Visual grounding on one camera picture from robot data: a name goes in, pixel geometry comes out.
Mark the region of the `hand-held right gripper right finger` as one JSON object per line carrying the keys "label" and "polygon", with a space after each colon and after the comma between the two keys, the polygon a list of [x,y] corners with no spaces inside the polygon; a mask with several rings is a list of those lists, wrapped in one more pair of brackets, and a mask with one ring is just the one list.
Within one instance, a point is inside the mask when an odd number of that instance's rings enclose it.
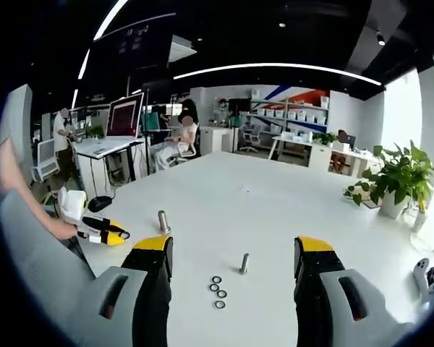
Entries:
{"label": "hand-held right gripper right finger", "polygon": [[413,328],[398,322],[383,293],[345,269],[320,239],[294,240],[294,280],[298,346],[394,346]]}

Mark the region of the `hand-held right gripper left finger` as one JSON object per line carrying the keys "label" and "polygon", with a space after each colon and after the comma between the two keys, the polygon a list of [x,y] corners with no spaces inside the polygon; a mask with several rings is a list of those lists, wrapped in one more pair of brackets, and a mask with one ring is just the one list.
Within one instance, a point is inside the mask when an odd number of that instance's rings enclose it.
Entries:
{"label": "hand-held right gripper left finger", "polygon": [[133,246],[82,292],[70,318],[76,346],[166,346],[173,239],[164,234]]}

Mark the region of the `person's left hand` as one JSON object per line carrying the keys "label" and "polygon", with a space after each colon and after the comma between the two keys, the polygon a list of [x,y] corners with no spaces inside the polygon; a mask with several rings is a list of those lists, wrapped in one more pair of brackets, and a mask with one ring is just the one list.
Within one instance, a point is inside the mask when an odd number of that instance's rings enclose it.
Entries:
{"label": "person's left hand", "polygon": [[59,218],[50,218],[46,228],[51,234],[60,240],[71,239],[77,235],[77,229],[74,225]]}

